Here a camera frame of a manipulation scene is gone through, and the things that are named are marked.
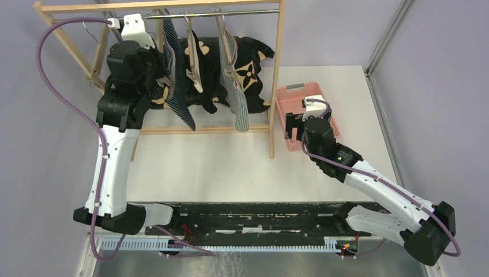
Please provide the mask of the navy striped underwear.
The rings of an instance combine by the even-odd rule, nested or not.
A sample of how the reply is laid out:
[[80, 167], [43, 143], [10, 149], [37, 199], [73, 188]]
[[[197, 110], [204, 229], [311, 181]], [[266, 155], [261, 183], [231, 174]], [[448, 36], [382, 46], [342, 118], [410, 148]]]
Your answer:
[[187, 106], [185, 93], [190, 90], [186, 81], [185, 61], [176, 30], [171, 19], [163, 20], [165, 55], [168, 59], [170, 70], [170, 92], [167, 104], [171, 110], [192, 130], [195, 131], [196, 125]]

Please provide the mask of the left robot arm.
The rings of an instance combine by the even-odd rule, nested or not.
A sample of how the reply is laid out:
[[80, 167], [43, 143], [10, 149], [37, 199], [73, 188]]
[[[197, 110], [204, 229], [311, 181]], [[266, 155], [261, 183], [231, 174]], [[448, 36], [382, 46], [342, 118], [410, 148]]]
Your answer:
[[101, 133], [96, 171], [89, 197], [83, 207], [74, 210], [73, 219], [120, 234], [135, 235], [153, 225], [176, 234], [182, 223], [171, 206], [130, 204], [126, 197], [134, 146], [152, 107], [156, 80], [166, 72], [162, 56], [154, 47], [143, 48], [128, 40], [111, 47], [107, 65], [110, 75], [97, 103], [95, 121]]

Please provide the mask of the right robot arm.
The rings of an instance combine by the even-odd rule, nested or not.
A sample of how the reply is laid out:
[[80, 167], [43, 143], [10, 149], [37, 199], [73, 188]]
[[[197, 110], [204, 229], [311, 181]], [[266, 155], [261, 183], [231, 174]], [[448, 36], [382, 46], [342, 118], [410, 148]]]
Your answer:
[[330, 114], [306, 117], [285, 115], [285, 138], [296, 138], [303, 152], [328, 177], [368, 195], [387, 212], [369, 210], [359, 204], [344, 204], [335, 214], [333, 227], [341, 235], [352, 231], [370, 233], [395, 242], [417, 261], [433, 266], [453, 244], [458, 257], [454, 208], [445, 201], [434, 204], [379, 173], [351, 148], [338, 143], [330, 125]]

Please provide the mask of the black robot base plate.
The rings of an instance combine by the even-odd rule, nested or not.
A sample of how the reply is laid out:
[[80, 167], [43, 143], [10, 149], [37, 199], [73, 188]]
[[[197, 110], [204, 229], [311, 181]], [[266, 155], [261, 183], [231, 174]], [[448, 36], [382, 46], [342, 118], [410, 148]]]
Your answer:
[[165, 229], [194, 246], [320, 246], [356, 237], [335, 218], [341, 203], [178, 203]]

